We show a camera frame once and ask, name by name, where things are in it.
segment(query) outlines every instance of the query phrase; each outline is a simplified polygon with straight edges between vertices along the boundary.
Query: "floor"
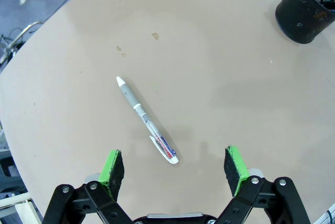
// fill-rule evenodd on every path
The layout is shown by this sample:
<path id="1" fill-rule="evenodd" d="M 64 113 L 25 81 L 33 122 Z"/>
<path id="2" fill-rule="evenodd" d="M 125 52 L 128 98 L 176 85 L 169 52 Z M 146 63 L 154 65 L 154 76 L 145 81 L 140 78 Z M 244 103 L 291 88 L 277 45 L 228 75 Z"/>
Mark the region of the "floor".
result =
<path id="1" fill-rule="evenodd" d="M 0 35 L 15 37 L 20 29 L 34 21 L 45 21 L 54 14 L 65 0 L 28 0 L 20 5 L 19 0 L 1 0 L 0 2 Z M 33 34 L 25 34 L 27 41 Z M 2 223 L 22 223 L 17 214 L 1 219 Z"/>

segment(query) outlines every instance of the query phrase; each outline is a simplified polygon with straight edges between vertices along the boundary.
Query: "pen grip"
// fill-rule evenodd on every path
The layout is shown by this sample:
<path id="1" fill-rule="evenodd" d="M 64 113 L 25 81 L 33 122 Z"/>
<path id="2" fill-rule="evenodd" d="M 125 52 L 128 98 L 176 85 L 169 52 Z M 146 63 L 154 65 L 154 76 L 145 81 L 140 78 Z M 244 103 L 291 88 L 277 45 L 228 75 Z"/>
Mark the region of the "pen grip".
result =
<path id="1" fill-rule="evenodd" d="M 131 91 L 130 87 L 127 84 L 121 85 L 120 89 L 123 92 L 123 94 L 126 96 L 128 102 L 130 103 L 130 105 L 133 108 L 134 108 L 134 106 L 136 106 L 137 104 L 140 103 L 137 100 L 137 98 L 135 97 L 134 93 Z"/>

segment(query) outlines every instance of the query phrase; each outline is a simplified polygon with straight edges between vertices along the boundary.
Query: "screw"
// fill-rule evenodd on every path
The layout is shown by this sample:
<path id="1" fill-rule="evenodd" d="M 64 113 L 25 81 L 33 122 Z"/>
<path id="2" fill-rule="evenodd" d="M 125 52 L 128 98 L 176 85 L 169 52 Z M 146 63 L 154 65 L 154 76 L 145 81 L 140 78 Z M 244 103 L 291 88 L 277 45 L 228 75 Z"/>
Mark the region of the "screw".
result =
<path id="1" fill-rule="evenodd" d="M 95 183 L 93 183 L 91 186 L 90 186 L 90 189 L 94 190 L 97 188 L 97 185 Z"/>
<path id="2" fill-rule="evenodd" d="M 281 186 L 285 186 L 285 185 L 286 185 L 286 181 L 285 181 L 285 180 L 280 180 L 280 181 L 279 181 L 279 184 L 280 184 Z"/>
<path id="3" fill-rule="evenodd" d="M 251 179 L 251 182 L 252 182 L 253 184 L 258 184 L 259 180 L 258 180 L 258 178 L 252 178 L 252 179 Z"/>
<path id="4" fill-rule="evenodd" d="M 66 193 L 67 193 L 69 190 L 70 190 L 70 189 L 69 189 L 69 187 L 68 187 L 68 186 L 66 186 L 66 187 L 64 187 L 64 188 L 63 188 L 63 193 L 65 193 L 65 194 L 66 194 Z"/>

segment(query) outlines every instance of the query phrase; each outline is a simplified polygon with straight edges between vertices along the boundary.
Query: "pen tip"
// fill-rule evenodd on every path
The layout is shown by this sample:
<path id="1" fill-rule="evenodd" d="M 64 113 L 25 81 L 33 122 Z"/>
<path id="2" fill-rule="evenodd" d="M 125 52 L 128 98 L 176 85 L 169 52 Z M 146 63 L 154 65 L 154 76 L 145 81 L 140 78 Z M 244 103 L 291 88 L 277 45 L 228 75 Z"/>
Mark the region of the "pen tip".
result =
<path id="1" fill-rule="evenodd" d="M 178 163 L 178 158 L 177 158 L 177 156 L 175 156 L 175 157 L 173 157 L 173 158 L 171 158 L 170 160 L 169 160 L 169 162 L 171 163 L 171 164 L 176 164 L 176 163 Z"/>
<path id="2" fill-rule="evenodd" d="M 123 81 L 122 78 L 120 78 L 119 76 L 116 77 L 116 81 L 117 81 L 117 84 L 119 85 L 119 87 L 121 87 L 121 85 L 124 85 L 126 82 Z"/>

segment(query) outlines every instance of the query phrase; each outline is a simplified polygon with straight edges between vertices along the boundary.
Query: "blue carpet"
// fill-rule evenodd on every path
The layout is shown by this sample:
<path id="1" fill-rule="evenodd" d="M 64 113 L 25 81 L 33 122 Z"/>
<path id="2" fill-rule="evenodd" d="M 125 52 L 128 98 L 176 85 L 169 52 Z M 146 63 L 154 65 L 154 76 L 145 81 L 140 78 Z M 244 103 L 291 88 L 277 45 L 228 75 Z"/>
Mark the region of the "blue carpet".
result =
<path id="1" fill-rule="evenodd" d="M 0 0 L 0 35 L 8 36 L 16 27 L 23 29 L 34 21 L 46 20 L 63 2 L 64 0 L 28 0 L 20 6 L 19 0 Z M 19 30 L 15 30 L 12 38 L 19 33 Z M 31 34 L 26 34 L 24 40 L 30 36 Z"/>

